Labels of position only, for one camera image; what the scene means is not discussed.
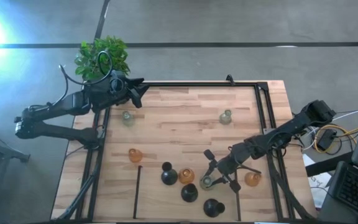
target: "green leaves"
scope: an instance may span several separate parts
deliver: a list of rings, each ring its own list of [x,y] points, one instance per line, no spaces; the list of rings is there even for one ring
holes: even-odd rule
[[[102,78],[102,74],[98,66],[98,54],[105,50],[112,58],[112,67],[128,75],[130,72],[128,64],[125,63],[128,53],[125,51],[126,44],[119,38],[107,36],[105,39],[96,39],[94,44],[81,43],[79,53],[76,55],[74,62],[78,65],[75,70],[76,75],[82,75],[83,80]],[[101,67],[104,73],[110,69],[110,61],[107,56],[101,56]]]

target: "concrete floor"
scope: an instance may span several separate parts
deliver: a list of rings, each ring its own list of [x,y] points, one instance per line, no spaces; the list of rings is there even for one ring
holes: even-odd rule
[[[5,44],[92,42],[103,0],[0,0]],[[111,0],[102,37],[126,42],[358,42],[355,0]],[[15,137],[13,118],[64,91],[77,49],[0,49],[0,137],[31,154],[12,160],[0,189],[0,223],[49,219],[67,141]],[[131,77],[146,80],[284,80],[293,112],[320,99],[358,109],[358,47],[129,49]],[[70,91],[79,86],[70,84]],[[49,121],[72,126],[73,117]],[[337,124],[358,127],[358,114]],[[307,152],[319,161],[326,155]]]

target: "yellow cable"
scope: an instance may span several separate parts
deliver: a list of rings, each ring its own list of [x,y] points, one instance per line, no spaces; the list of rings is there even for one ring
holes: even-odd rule
[[[354,134],[354,132],[358,131],[358,128],[355,128],[355,129],[353,129],[353,130],[348,131],[348,130],[346,130],[346,129],[340,127],[340,126],[331,125],[331,124],[328,124],[328,125],[325,125],[325,126],[321,127],[321,128],[317,131],[316,136],[314,137],[314,138],[316,139],[316,140],[314,141],[314,148],[315,148],[316,151],[319,152],[319,153],[326,153],[326,152],[328,152],[328,151],[332,148],[332,146],[334,145],[334,144],[331,144],[331,145],[328,147],[328,149],[325,150],[325,151],[321,151],[320,149],[318,149],[318,147],[317,147],[317,136],[318,136],[318,134],[320,133],[320,131],[323,130],[324,128],[336,128],[336,129],[340,129],[340,130],[342,130],[342,131],[344,132],[344,134],[342,135],[342,137],[343,137],[343,136],[348,136],[348,135]],[[351,139],[354,141],[354,144],[357,144],[357,141],[354,139],[353,136],[351,136]]]

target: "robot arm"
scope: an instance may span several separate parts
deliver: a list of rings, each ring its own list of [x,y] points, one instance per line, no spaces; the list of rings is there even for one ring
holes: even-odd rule
[[[267,134],[252,136],[244,142],[231,146],[230,154],[220,161],[216,161],[212,152],[206,150],[204,154],[211,162],[205,175],[210,175],[217,168],[222,177],[213,184],[229,182],[233,191],[237,192],[241,187],[231,180],[229,175],[235,173],[236,169],[249,157],[258,159],[273,149],[284,148],[291,141],[292,136],[301,133],[308,126],[322,127],[329,124],[335,114],[324,101],[316,100],[306,105],[292,120],[277,129]]]
[[[99,144],[96,128],[78,130],[45,124],[43,121],[66,114],[84,115],[89,113],[90,109],[98,113],[112,105],[126,103],[129,99],[136,108],[140,108],[140,99],[149,89],[148,85],[142,84],[143,81],[143,78],[128,79],[119,75],[111,80],[105,79],[97,85],[85,85],[81,91],[67,95],[55,104],[30,106],[23,110],[21,117],[15,118],[16,136],[21,139],[39,136],[65,138],[77,140],[86,147],[96,147]]]

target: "wooden tabletop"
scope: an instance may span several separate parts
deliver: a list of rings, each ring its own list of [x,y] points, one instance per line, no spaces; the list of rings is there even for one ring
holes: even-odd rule
[[[279,126],[292,118],[287,93],[283,81],[267,82]],[[261,133],[254,88],[151,87],[143,96],[142,103],[143,107],[140,109],[136,109],[131,102],[111,108],[94,221],[236,221],[236,195],[230,187],[219,184],[213,190],[205,191],[199,187],[198,182],[208,168],[209,161],[203,154],[204,150],[210,149],[219,160],[229,153],[228,146]],[[232,123],[222,125],[219,123],[219,115],[226,109],[232,111]],[[133,126],[123,125],[123,111],[134,114]],[[93,115],[77,116],[74,128],[91,127]],[[80,146],[78,142],[71,142],[68,153]],[[128,159],[130,148],[138,149],[144,154],[138,164],[133,164]],[[284,161],[291,191],[306,210],[315,215],[300,149],[296,146],[287,149]],[[66,159],[52,218],[62,214],[78,193],[85,157],[86,151],[80,150]],[[177,171],[189,167],[195,172],[194,184],[199,193],[195,202],[188,203],[181,199],[180,190],[184,185],[179,181],[171,186],[162,183],[161,165],[166,161],[171,162]],[[140,176],[138,219],[133,220],[138,165],[143,168]],[[258,186],[249,187],[244,182],[247,171],[238,172],[242,187],[239,192],[242,221],[277,221],[266,158],[248,159],[244,165],[262,171],[262,180]],[[203,212],[203,204],[209,198],[225,204],[225,212],[216,218],[207,217]],[[285,211],[283,195],[281,198]],[[88,200],[85,202],[85,209],[84,213],[88,211]]]

